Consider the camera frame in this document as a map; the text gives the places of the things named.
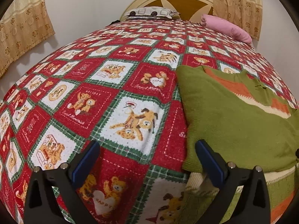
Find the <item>pink pillow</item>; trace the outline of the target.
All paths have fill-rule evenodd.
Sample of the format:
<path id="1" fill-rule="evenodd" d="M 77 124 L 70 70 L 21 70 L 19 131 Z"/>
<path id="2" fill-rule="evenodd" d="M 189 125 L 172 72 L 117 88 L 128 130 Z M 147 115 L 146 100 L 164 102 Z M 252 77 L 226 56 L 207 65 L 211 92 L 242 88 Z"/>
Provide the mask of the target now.
<path id="1" fill-rule="evenodd" d="M 241 41 L 248 45 L 252 44 L 252 38 L 245 30 L 225 19 L 203 14 L 201 16 L 200 24 L 208 29 L 230 36 L 237 41 Z"/>

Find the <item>dark item beside pillow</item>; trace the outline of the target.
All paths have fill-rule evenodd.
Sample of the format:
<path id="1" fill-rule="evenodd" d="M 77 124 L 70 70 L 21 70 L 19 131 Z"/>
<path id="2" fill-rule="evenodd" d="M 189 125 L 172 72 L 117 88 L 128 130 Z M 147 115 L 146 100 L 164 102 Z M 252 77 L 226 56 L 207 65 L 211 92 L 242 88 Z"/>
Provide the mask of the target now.
<path id="1" fill-rule="evenodd" d="M 111 22 L 111 23 L 110 23 L 109 25 L 107 25 L 107 26 L 111 26 L 111 25 L 116 24 L 116 23 L 120 23 L 120 20 L 115 20 L 115 21 Z"/>

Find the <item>beige window curtain right panel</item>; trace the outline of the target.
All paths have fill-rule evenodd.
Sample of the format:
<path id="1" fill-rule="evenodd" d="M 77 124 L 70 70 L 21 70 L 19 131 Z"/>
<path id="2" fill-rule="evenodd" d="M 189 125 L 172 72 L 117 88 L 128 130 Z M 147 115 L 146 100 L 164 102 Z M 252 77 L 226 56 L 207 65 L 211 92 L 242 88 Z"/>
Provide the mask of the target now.
<path id="1" fill-rule="evenodd" d="M 263 18 L 262 0 L 213 0 L 213 15 L 226 19 L 259 40 Z"/>

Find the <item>grey patterned pillow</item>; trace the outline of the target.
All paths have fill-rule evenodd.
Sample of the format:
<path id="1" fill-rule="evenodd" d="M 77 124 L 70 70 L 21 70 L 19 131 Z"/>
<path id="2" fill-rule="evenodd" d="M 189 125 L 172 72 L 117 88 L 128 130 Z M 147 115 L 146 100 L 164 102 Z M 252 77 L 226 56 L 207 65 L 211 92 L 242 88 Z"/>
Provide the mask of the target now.
<path id="1" fill-rule="evenodd" d="M 177 10 L 171 10 L 163 7 L 139 7 L 131 9 L 124 13 L 123 17 L 127 20 L 132 19 L 172 19 L 179 15 Z"/>

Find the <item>cream wooden headboard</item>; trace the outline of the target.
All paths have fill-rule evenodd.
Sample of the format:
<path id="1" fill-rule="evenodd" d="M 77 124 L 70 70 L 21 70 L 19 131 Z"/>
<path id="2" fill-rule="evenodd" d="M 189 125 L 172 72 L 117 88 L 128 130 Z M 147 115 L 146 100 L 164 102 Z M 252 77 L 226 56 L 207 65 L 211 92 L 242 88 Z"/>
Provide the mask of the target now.
<path id="1" fill-rule="evenodd" d="M 179 12 L 177 18 L 197 23 L 203 14 L 213 14 L 213 0 L 134 0 L 125 11 L 150 6 L 176 10 Z"/>

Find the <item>red patchwork teddy bedspread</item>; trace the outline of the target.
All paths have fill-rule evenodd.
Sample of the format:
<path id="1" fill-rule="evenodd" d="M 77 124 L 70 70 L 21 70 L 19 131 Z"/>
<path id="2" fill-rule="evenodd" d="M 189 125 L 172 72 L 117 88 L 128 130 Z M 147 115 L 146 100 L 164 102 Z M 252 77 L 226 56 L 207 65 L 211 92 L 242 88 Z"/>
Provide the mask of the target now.
<path id="1" fill-rule="evenodd" d="M 1 102 L 1 223 L 24 223 L 33 168 L 70 163 L 89 142 L 100 154 L 77 194 L 97 223 L 178 223 L 190 172 L 179 66 L 246 71 L 298 109 L 287 85 L 254 48 L 190 21 L 132 20 L 53 52 Z M 271 223 L 260 166 L 239 168 L 196 142 L 218 188 L 195 223 Z M 298 223 L 298 190 L 275 223 Z"/>

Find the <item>beige left wall curtain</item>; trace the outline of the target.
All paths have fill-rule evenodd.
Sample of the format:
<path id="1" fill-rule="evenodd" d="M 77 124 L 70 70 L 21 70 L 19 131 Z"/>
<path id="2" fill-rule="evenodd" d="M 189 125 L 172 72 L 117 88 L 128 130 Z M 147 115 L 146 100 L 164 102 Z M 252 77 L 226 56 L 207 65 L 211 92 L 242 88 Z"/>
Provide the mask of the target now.
<path id="1" fill-rule="evenodd" d="M 45 0 L 14 0 L 1 19 L 1 75 L 54 34 Z"/>

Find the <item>green striped knit sweater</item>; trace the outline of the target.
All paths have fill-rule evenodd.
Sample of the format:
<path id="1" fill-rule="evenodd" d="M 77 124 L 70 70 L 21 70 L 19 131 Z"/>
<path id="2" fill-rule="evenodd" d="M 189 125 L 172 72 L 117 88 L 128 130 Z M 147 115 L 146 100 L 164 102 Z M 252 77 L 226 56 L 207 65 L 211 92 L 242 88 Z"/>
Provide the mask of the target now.
<path id="1" fill-rule="evenodd" d="M 298 190 L 298 109 L 246 71 L 227 74 L 208 66 L 182 65 L 176 76 L 187 119 L 182 167 L 191 174 L 178 223 L 195 223 L 219 192 L 197 157 L 198 140 L 205 140 L 225 162 L 263 169 L 270 222 L 275 223 Z"/>

